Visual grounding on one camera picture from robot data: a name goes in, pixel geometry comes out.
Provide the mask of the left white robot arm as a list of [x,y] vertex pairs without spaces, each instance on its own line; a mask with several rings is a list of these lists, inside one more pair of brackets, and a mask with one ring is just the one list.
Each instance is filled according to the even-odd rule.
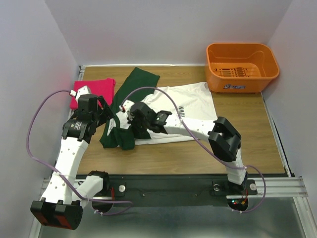
[[113,117],[102,96],[78,94],[78,108],[63,125],[60,152],[50,182],[40,200],[33,201],[30,211],[43,226],[75,230],[84,207],[94,195],[110,191],[109,174],[91,171],[85,181],[74,188],[82,157],[97,127]]

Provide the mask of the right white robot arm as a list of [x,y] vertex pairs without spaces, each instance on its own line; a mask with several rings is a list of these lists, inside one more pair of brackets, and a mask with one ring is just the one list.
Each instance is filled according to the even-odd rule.
[[123,103],[122,108],[127,114],[128,123],[138,132],[150,130],[208,142],[211,155],[225,165],[229,190],[240,193],[246,189],[248,175],[241,158],[241,135],[226,118],[185,118],[169,111],[155,112],[144,102],[134,103],[129,100]]

